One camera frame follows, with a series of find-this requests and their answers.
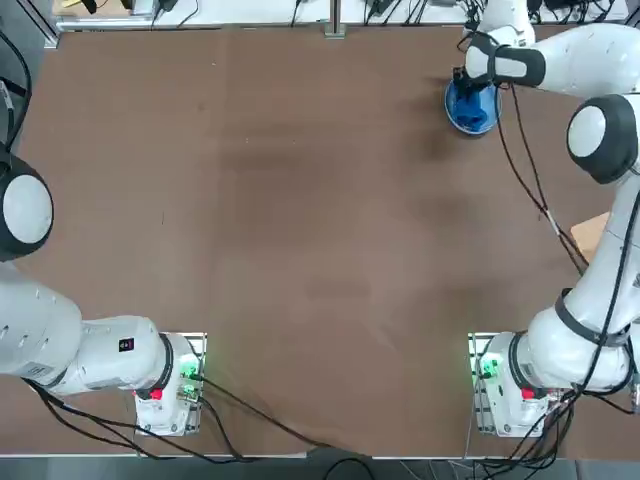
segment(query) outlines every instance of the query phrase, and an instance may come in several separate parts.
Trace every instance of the green light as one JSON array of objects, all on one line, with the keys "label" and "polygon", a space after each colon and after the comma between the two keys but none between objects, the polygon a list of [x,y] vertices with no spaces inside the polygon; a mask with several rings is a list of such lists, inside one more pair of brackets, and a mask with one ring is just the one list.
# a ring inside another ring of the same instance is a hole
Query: green light
[{"label": "green light", "polygon": [[502,358],[499,355],[487,354],[482,358],[482,374],[484,378],[498,375],[498,369]]}]

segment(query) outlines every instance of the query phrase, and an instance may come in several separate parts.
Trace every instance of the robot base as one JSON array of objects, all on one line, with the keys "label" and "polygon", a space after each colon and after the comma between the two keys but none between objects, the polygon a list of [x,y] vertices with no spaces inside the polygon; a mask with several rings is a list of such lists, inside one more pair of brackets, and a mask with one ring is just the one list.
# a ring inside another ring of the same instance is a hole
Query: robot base
[{"label": "robot base", "polygon": [[149,400],[136,396],[136,423],[156,435],[190,435],[200,429],[201,408],[198,398],[203,382],[191,380],[189,376],[203,374],[207,334],[166,335],[174,352],[169,383],[158,395],[152,394],[154,398]]},{"label": "robot base", "polygon": [[500,92],[490,85],[467,96],[460,95],[453,80],[444,94],[444,109],[451,124],[462,133],[482,136],[498,123],[495,101],[498,96],[498,114],[501,110]]},{"label": "robot base", "polygon": [[[499,437],[524,437],[549,410],[549,396],[524,399],[509,367],[513,333],[470,333],[469,358],[478,429]],[[531,437],[542,434],[540,422]]]}]

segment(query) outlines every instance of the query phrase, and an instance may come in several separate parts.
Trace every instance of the blue object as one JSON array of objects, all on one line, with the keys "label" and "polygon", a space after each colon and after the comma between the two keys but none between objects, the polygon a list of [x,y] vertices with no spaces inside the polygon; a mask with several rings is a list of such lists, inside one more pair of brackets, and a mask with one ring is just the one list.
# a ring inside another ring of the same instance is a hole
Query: blue object
[{"label": "blue object", "polygon": [[449,121],[467,135],[484,135],[496,123],[495,97],[498,95],[498,114],[501,111],[498,89],[490,85],[468,95],[460,95],[453,80],[447,85],[444,95],[444,107]]}]

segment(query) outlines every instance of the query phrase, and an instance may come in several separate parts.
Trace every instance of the floor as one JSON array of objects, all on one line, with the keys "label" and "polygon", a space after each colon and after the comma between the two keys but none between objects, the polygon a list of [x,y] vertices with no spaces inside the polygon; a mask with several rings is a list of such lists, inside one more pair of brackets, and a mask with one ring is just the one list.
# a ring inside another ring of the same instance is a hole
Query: floor
[{"label": "floor", "polygon": [[[134,458],[36,458],[0,460],[5,480],[154,480],[205,479],[212,471],[216,478],[229,480],[321,479],[344,452],[317,452],[307,460],[273,460],[253,465],[210,466],[199,460],[177,459],[153,462]],[[366,460],[376,480],[462,480],[473,478],[470,467],[439,460],[431,462]],[[505,480],[523,479],[528,470],[516,470]],[[536,475],[536,480],[632,480],[640,475],[640,464],[610,462],[576,462],[558,460],[551,468]],[[369,480],[362,467],[343,463],[328,480]]]}]

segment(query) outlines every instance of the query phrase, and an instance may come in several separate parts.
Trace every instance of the black cable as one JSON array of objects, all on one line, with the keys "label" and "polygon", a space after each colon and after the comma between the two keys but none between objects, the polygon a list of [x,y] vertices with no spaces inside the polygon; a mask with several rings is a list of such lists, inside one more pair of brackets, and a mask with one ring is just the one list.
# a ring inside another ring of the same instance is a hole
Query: black cable
[{"label": "black cable", "polygon": [[[534,176],[537,177],[537,184],[540,185],[539,184],[539,181],[540,181],[539,180],[539,175],[537,173],[537,168],[535,166],[535,161],[533,160],[533,156],[531,155],[531,150],[528,148],[528,141],[526,140],[526,135],[524,134],[524,127],[522,126],[522,119],[521,119],[521,117],[519,115],[519,105],[517,104],[517,95],[514,95],[514,102],[516,104],[516,114],[517,114],[517,117],[518,117],[517,120],[518,120],[518,125],[520,127],[520,132],[521,132],[521,134],[523,136],[523,142],[525,143],[525,149],[527,150],[527,153],[529,155],[529,161],[530,161],[530,163],[532,165],[532,168],[534,169]],[[502,148],[504,150],[505,156],[507,157],[507,161],[509,163],[509,166],[511,167],[511,170],[512,170],[513,174],[516,177],[516,180],[518,181],[518,183],[520,184],[522,189],[525,191],[525,193],[527,194],[527,196],[529,197],[531,202],[537,208],[538,212],[540,212],[540,214],[544,215],[549,220],[551,220],[551,218],[549,218],[548,208],[545,208],[545,206],[542,203],[540,203],[540,201],[538,201],[538,199],[533,195],[533,192],[531,191],[529,186],[526,184],[526,182],[522,178],[522,175],[520,175],[520,172],[518,171],[518,169],[515,166],[515,163],[513,161],[513,157],[511,156],[511,153],[509,152],[509,147],[507,146],[507,141],[506,141],[505,136],[504,136],[504,130],[503,130],[503,127],[502,127],[502,121],[500,119],[500,108],[499,108],[499,104],[498,104],[498,95],[497,94],[494,97],[494,109],[495,109],[497,123],[498,123],[498,132],[500,134],[500,141],[502,142]],[[584,256],[580,252],[580,249],[577,247],[577,245],[575,245],[575,243],[571,240],[569,235],[562,229],[562,227],[560,227],[557,223],[556,223],[556,227],[558,229],[558,234],[559,234],[558,236],[560,238],[560,244],[567,251],[567,254],[569,255],[569,259],[574,264],[574,266],[576,267],[578,272],[580,274],[582,274],[582,268],[578,265],[578,263],[575,260],[575,258],[573,257],[573,255],[569,252],[569,246],[576,253],[576,255],[578,255],[578,257],[581,260],[584,261],[584,263],[586,265],[588,265],[587,260],[584,258]]]},{"label": "black cable", "polygon": [[200,11],[200,0],[196,0],[196,9],[191,12],[189,15],[187,15],[176,27],[176,30],[180,30],[180,28],[187,23],[189,20],[191,20],[193,17],[195,17],[198,12]]},{"label": "black cable", "polygon": [[627,19],[625,20],[624,24],[625,25],[629,25],[631,23],[631,19],[633,17],[635,17],[638,14],[638,12],[640,12],[640,6],[636,7],[636,9],[633,11],[633,13],[627,17]]},{"label": "black cable", "polygon": [[203,455],[201,453],[198,453],[194,450],[191,450],[189,448],[183,447],[182,445],[179,445],[178,443],[169,440],[168,438],[162,437],[154,432],[152,432],[151,430],[147,430],[146,428],[142,428],[140,425],[136,425],[134,423],[127,423],[127,422],[119,422],[119,421],[115,421],[115,420],[110,420],[107,418],[103,418],[100,417],[98,415],[93,415],[87,412],[84,412],[82,410],[76,409],[76,408],[72,408],[70,406],[68,406],[66,403],[64,403],[62,400],[60,400],[59,398],[55,397],[54,395],[51,395],[49,392],[47,392],[41,385],[37,384],[36,382],[32,381],[32,380],[27,380],[27,379],[23,379],[29,386],[31,386],[31,388],[33,388],[39,395],[44,395],[47,400],[53,404],[54,406],[56,406],[57,408],[59,408],[60,410],[64,410],[65,412],[71,413],[73,415],[77,415],[83,418],[88,418],[89,420],[92,421],[99,421],[102,423],[105,423],[107,425],[111,425],[114,427],[123,427],[123,428],[131,428],[133,430],[136,430],[138,432],[142,432],[145,433],[147,435],[149,435],[150,437],[153,437],[159,441],[161,441],[162,443],[166,443],[167,445],[172,446],[173,448],[180,450],[181,452],[184,453],[188,453],[190,455],[193,455],[194,457],[200,458],[206,462],[209,463],[213,463],[216,465],[220,465],[220,464],[226,464],[226,463],[235,463],[237,462],[237,460],[235,459],[229,459],[229,460],[214,460],[212,458],[207,457],[206,455]]},{"label": "black cable", "polygon": [[284,425],[283,423],[281,423],[280,421],[276,420],[275,418],[267,415],[266,413],[258,410],[257,408],[255,408],[254,406],[252,406],[251,404],[245,402],[244,400],[242,400],[241,398],[237,397],[236,395],[234,395],[233,393],[231,393],[229,390],[225,389],[224,387],[221,387],[220,385],[218,385],[215,382],[212,382],[211,380],[209,380],[208,378],[205,378],[204,376],[201,375],[194,375],[191,377],[193,380],[201,380],[204,383],[206,383],[207,385],[212,386],[213,388],[215,388],[216,390],[218,390],[219,392],[223,393],[224,395],[226,395],[227,397],[233,399],[234,401],[238,402],[240,405],[242,405],[245,408],[248,408],[249,410],[251,410],[253,413],[255,413],[256,415],[258,415],[259,417],[261,417],[262,419],[268,421],[269,423],[275,425],[276,427],[278,427],[280,430],[285,431],[286,433],[288,433],[289,435],[297,438],[298,440],[302,440],[303,442],[306,442],[310,445],[316,446],[316,447],[320,447],[320,448],[334,448],[332,445],[329,445],[328,443],[324,443],[324,442],[320,442],[318,440],[314,440],[312,438],[307,437],[306,435],[303,435],[300,432],[295,431],[294,429],[287,427],[286,425]]},{"label": "black cable", "polygon": [[151,27],[149,28],[149,31],[153,31],[153,27],[156,24],[156,20],[158,20],[158,18],[160,18],[160,14],[163,11],[164,10],[162,9],[162,7],[158,6],[158,9],[156,10],[156,13],[153,14],[153,19],[151,20]]},{"label": "black cable", "polygon": [[331,475],[331,472],[333,472],[336,468],[338,468],[338,466],[342,465],[343,463],[347,463],[347,462],[357,463],[358,465],[360,465],[362,468],[364,468],[366,470],[367,475],[369,476],[369,478],[371,480],[376,480],[376,477],[373,474],[373,471],[371,471],[371,468],[369,467],[369,465],[367,465],[365,462],[363,462],[362,460],[360,460],[358,458],[343,458],[342,460],[338,460],[336,463],[331,465],[331,467],[329,467],[329,470],[327,470],[327,472],[324,474],[324,476],[322,477],[322,480],[328,480],[329,479],[329,475]]},{"label": "black cable", "polygon": [[604,22],[607,17],[609,16],[609,13],[611,12],[611,9],[613,8],[613,2],[615,0],[609,0],[609,6],[607,7],[607,9],[602,12],[600,15],[598,15],[596,17],[596,19],[593,21],[593,23],[599,23],[599,22]]},{"label": "black cable", "polygon": [[2,41],[4,41],[4,43],[7,44],[7,46],[11,49],[11,51],[14,53],[14,55],[18,59],[18,62],[20,62],[20,66],[22,67],[25,80],[26,80],[26,88],[25,88],[26,94],[24,97],[24,105],[22,106],[22,110],[20,110],[20,113],[18,114],[18,118],[15,122],[15,126],[13,127],[13,130],[7,136],[7,143],[5,144],[6,151],[10,152],[13,147],[13,144],[16,141],[16,138],[18,137],[18,133],[20,133],[20,129],[22,128],[22,124],[24,123],[24,119],[27,116],[27,110],[29,109],[29,105],[31,104],[31,94],[33,92],[33,80],[31,78],[31,70],[29,70],[29,65],[27,65],[27,61],[24,59],[24,56],[22,55],[22,53],[20,53],[20,50],[18,50],[18,47],[16,47],[15,44],[11,40],[9,40],[9,37],[7,37],[2,30],[0,30],[0,39],[2,39]]},{"label": "black cable", "polygon": [[[524,131],[524,126],[522,124],[522,115],[520,113],[520,103],[518,102],[518,95],[516,94],[516,89],[513,86],[513,84],[511,84],[511,94],[513,96],[513,103],[516,109],[516,119],[518,122],[518,128],[520,129],[520,136],[522,137],[522,143],[524,144],[525,150],[527,152],[527,157],[529,158],[529,163],[531,164],[531,169],[533,170],[533,175],[534,175],[534,179],[536,182],[536,187],[538,189],[538,194],[540,195],[540,202],[542,205],[542,208],[544,209],[544,214],[547,215],[547,213],[550,211],[549,210],[549,204],[547,202],[547,198],[544,194],[544,191],[542,190],[542,184],[540,182],[540,174],[538,173],[538,168],[536,167],[536,162],[533,159],[533,155],[531,153],[531,148],[529,147],[529,141],[527,140],[527,135]],[[589,262],[587,261],[586,258],[584,258],[584,255],[582,254],[582,252],[580,251],[580,249],[578,248],[577,245],[575,245],[575,243],[573,242],[573,240],[571,240],[571,238],[569,237],[569,235],[567,235],[564,230],[562,228],[559,227],[559,225],[556,223],[556,227],[558,227],[558,232],[559,232],[559,237],[560,237],[560,243],[562,243],[562,246],[565,248],[565,250],[567,250],[568,252],[568,246],[565,245],[565,243],[563,242],[562,238],[564,238],[564,240],[571,246],[572,250],[575,252],[575,254],[578,256],[578,258],[585,264],[585,265],[589,265]]]},{"label": "black cable", "polygon": [[40,397],[40,399],[42,400],[42,402],[44,403],[44,405],[47,407],[47,409],[49,410],[49,412],[53,415],[53,417],[62,425],[64,425],[65,427],[73,430],[76,433],[79,433],[80,435],[87,437],[87,438],[91,438],[93,440],[97,440],[99,442],[102,443],[107,443],[109,445],[115,445],[115,446],[119,446],[119,447],[123,447],[123,448],[127,448],[127,449],[132,449],[135,450],[136,452],[138,452],[141,455],[145,455],[151,459],[154,460],[171,460],[173,459],[173,457],[158,457],[148,451],[146,451],[145,449],[143,449],[140,445],[138,445],[137,443],[135,443],[133,440],[130,440],[129,438],[125,437],[123,434],[121,434],[120,432],[118,432],[117,430],[109,427],[108,425],[104,424],[103,422],[100,421],[96,421],[96,420],[92,420],[96,425],[104,428],[105,430],[108,430],[109,432],[111,432],[112,434],[116,435],[117,437],[120,437],[122,440],[124,440],[126,442],[125,443],[121,443],[121,442],[117,442],[105,437],[100,437],[98,435],[94,435],[80,427],[78,427],[77,425],[73,425],[72,423],[70,423],[69,421],[67,421],[66,419],[64,419],[54,408],[54,405],[48,400],[48,398],[41,394],[40,392],[38,392],[36,390],[36,393],[38,394],[38,396]]},{"label": "black cable", "polygon": [[231,439],[229,438],[229,435],[227,435],[227,431],[224,428],[224,425],[222,424],[222,419],[220,418],[220,415],[218,414],[218,411],[213,408],[213,405],[211,405],[211,402],[209,402],[206,398],[204,397],[200,397],[198,399],[198,401],[204,405],[209,412],[211,412],[211,414],[213,415],[213,418],[215,419],[216,423],[218,424],[218,429],[220,430],[220,434],[222,435],[222,439],[224,440],[224,444],[227,447],[227,450],[229,450],[229,453],[233,456],[233,458],[235,458],[236,460],[238,460],[239,462],[243,462],[243,463],[249,463],[252,462],[252,459],[246,458],[244,457],[231,443]]},{"label": "black cable", "polygon": [[569,19],[571,18],[571,15],[573,15],[573,9],[574,9],[574,7],[572,5],[571,9],[569,10],[569,13],[567,13],[567,16],[564,17],[562,20],[560,20],[560,25],[566,25],[569,22]]},{"label": "black cable", "polygon": [[8,108],[7,109],[7,137],[11,135],[11,132],[13,132],[15,125],[16,125],[15,110],[13,108]]},{"label": "black cable", "polygon": [[298,7],[300,7],[301,3],[302,3],[302,0],[296,0],[296,5],[295,7],[293,7],[293,17],[291,17],[291,23],[289,24],[290,28],[293,28],[293,26],[296,24],[296,15],[298,14]]},{"label": "black cable", "polygon": [[420,25],[420,22],[422,22],[422,15],[427,8],[427,3],[429,3],[429,0],[423,0],[422,7],[420,7],[420,12],[418,13],[418,16],[416,17],[416,20],[414,22],[415,25]]},{"label": "black cable", "polygon": [[629,410],[629,409],[627,409],[627,408],[624,408],[624,407],[622,407],[622,406],[618,405],[617,403],[612,402],[611,400],[609,400],[609,399],[608,399],[608,398],[606,398],[606,397],[603,397],[603,396],[601,396],[601,395],[590,395],[590,396],[592,396],[593,398],[596,398],[596,399],[600,400],[601,402],[606,403],[607,405],[609,405],[609,406],[611,406],[611,407],[615,408],[615,409],[616,409],[616,410],[618,410],[619,412],[622,412],[622,413],[624,413],[624,414],[626,414],[626,415],[634,415],[634,413],[633,413],[631,410]]},{"label": "black cable", "polygon": [[380,8],[380,1],[381,0],[374,0],[373,4],[371,5],[371,8],[369,9],[369,15],[367,15],[367,0],[364,0],[364,26],[366,27],[367,25],[369,25],[369,22],[371,21],[371,18],[373,18],[373,16],[376,14],[376,12],[378,11],[378,8]]},{"label": "black cable", "polygon": [[391,18],[391,16],[394,14],[394,12],[398,9],[398,6],[402,3],[402,0],[398,0],[396,2],[396,4],[393,6],[393,8],[391,9],[391,11],[389,12],[389,15],[387,15],[387,18],[385,18],[383,20],[383,22],[380,24],[382,26],[386,25],[389,22],[389,19]]},{"label": "black cable", "polygon": [[420,0],[418,0],[416,2],[415,7],[413,7],[413,9],[411,8],[411,0],[409,0],[409,16],[407,17],[407,19],[404,21],[404,23],[402,25],[409,25],[411,23],[411,19],[413,18],[413,14],[416,12],[416,10],[418,10],[418,7],[420,6]]}]

